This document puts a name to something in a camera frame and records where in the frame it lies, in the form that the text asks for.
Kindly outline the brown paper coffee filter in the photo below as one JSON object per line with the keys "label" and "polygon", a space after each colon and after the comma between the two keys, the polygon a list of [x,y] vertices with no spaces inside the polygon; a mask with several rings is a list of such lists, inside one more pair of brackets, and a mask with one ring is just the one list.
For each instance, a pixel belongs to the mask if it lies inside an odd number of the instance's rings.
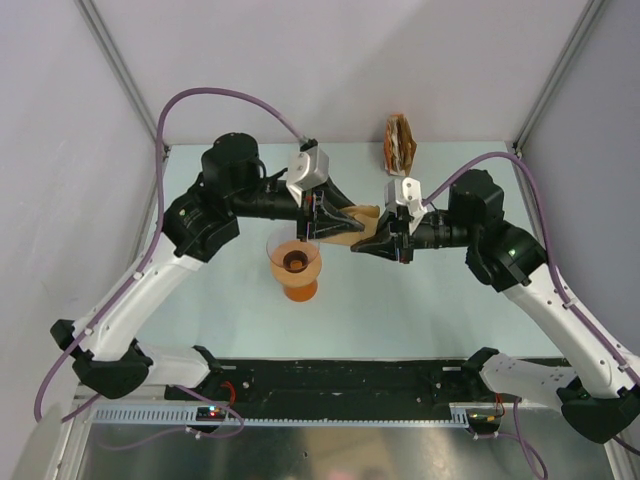
{"label": "brown paper coffee filter", "polygon": [[375,235],[378,220],[380,217],[379,206],[353,205],[341,208],[340,212],[363,224],[364,230],[361,232],[341,233],[328,238],[320,239],[320,243],[351,247]]}

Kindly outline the glass flask with orange liquid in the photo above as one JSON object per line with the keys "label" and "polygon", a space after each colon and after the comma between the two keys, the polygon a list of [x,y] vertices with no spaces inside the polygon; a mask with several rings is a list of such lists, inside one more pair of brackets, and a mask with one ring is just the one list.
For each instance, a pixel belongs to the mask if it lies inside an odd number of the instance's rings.
{"label": "glass flask with orange liquid", "polygon": [[303,303],[311,300],[317,293],[318,281],[313,280],[302,286],[284,285],[283,291],[285,296],[294,302]]}

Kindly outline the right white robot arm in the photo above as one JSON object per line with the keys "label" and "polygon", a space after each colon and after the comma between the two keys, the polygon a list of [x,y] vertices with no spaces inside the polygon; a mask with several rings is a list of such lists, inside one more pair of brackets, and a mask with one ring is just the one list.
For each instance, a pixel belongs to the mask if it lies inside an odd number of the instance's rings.
{"label": "right white robot arm", "polygon": [[462,388],[476,401],[508,394],[556,410],[586,439],[604,444],[639,415],[639,386],[623,370],[638,356],[626,350],[589,312],[528,231],[504,218],[504,191],[484,170],[462,173],[449,187],[448,206],[417,207],[415,180],[390,183],[375,234],[352,251],[408,264],[420,249],[466,250],[465,263],[483,285],[524,311],[568,361],[550,367],[484,347],[463,365]]}

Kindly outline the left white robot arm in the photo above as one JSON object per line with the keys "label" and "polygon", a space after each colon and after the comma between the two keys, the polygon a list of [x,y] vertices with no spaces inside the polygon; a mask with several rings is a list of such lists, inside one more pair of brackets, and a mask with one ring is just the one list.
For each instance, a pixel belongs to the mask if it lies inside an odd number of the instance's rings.
{"label": "left white robot arm", "polygon": [[239,218],[290,221],[301,241],[365,229],[348,213],[353,204],[332,182],[328,156],[314,140],[303,142],[289,166],[273,175],[257,141],[245,133],[216,139],[201,165],[194,184],[162,215],[149,253],[96,314],[59,320],[51,328],[80,383],[105,398],[148,385],[187,387],[201,399],[220,391],[222,376],[208,350],[154,347],[136,335],[178,285],[239,236]]}

